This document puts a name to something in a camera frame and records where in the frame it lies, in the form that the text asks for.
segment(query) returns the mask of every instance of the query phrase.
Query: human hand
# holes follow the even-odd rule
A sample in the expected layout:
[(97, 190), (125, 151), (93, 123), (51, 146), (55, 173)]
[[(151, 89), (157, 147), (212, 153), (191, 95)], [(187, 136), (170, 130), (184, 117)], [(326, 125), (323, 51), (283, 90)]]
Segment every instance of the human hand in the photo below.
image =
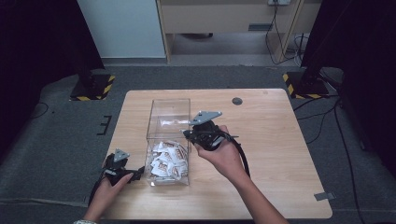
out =
[(128, 183), (132, 176), (133, 174), (125, 175), (114, 186), (111, 186), (110, 181), (107, 177), (105, 177), (93, 196), (90, 207), (84, 216), (84, 220), (93, 221), (96, 223), (99, 222), (101, 215), (114, 202), (116, 196)]
[[(219, 126), (224, 132), (228, 132), (226, 126)], [(236, 178), (241, 176), (248, 176), (245, 172), (244, 166), (241, 162), (238, 149), (233, 145), (233, 143), (223, 140), (220, 146), (214, 151), (204, 150), (198, 144), (194, 144), (198, 151), (198, 156), (211, 162), (215, 168), (233, 182)]]

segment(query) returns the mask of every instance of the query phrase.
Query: wrist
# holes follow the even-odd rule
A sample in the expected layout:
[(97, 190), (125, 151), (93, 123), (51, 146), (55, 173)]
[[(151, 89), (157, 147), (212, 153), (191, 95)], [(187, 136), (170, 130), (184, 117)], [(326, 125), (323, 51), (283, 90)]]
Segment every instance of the wrist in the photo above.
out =
[(85, 214), (85, 216), (83, 217), (83, 219), (87, 220), (87, 221), (90, 221), (90, 222), (93, 222), (93, 223), (99, 223), (100, 216), (101, 216), (100, 214), (96, 214), (91, 209), (88, 209), (88, 211)]
[(73, 222), (73, 224), (97, 224), (97, 223), (89, 221), (89, 220), (79, 220), (79, 221)]
[(228, 178), (228, 180), (233, 184), (237, 189), (241, 189), (245, 186), (251, 185), (253, 183), (250, 177), (245, 173), (240, 173), (239, 175), (232, 175)]

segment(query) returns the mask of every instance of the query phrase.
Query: transparent container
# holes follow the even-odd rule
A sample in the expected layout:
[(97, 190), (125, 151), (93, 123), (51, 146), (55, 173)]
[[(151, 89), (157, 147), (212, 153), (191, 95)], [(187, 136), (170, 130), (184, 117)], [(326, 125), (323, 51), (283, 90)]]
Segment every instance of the transparent container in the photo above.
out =
[(189, 185), (190, 99), (152, 101), (148, 122), (145, 176), (151, 186)]

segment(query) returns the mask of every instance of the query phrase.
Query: black tool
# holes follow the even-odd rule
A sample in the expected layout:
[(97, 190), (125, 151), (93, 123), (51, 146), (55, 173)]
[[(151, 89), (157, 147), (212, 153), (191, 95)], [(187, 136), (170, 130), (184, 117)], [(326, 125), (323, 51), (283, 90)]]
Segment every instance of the black tool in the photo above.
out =
[(145, 172), (145, 166), (140, 167), (138, 170), (125, 169), (125, 165), (128, 161), (127, 158), (129, 156), (129, 153), (123, 152), (117, 148), (115, 153), (111, 153), (106, 157), (103, 171), (92, 188), (88, 204), (91, 204), (93, 196), (104, 178), (108, 178), (111, 186), (116, 185), (125, 175), (128, 174), (134, 174), (128, 181), (128, 184), (131, 183), (131, 181), (139, 180), (141, 178), (142, 174)]
[(190, 120), (190, 125), (193, 125), (192, 131), (181, 131), (183, 132), (186, 139), (191, 141), (193, 144), (198, 144), (207, 151), (216, 150), (224, 139), (232, 142), (238, 149), (247, 175), (250, 176), (248, 160), (245, 156), (245, 152), (241, 148), (241, 145), (235, 141), (235, 137), (237, 136), (231, 136), (228, 133), (222, 131), (219, 126), (212, 121), (212, 119), (221, 116), (221, 114), (221, 112), (199, 111), (198, 115), (193, 120)]

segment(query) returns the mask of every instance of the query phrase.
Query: dark curtain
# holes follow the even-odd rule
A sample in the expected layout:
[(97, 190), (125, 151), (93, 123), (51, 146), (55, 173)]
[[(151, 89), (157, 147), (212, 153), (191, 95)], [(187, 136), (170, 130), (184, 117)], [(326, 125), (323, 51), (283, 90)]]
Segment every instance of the dark curtain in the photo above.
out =
[(41, 89), (76, 74), (76, 59), (90, 70), (104, 68), (77, 1), (0, 1), (1, 158)]
[(361, 144), (396, 177), (395, 11), (394, 0), (323, 0), (303, 66), (344, 71), (339, 93)]

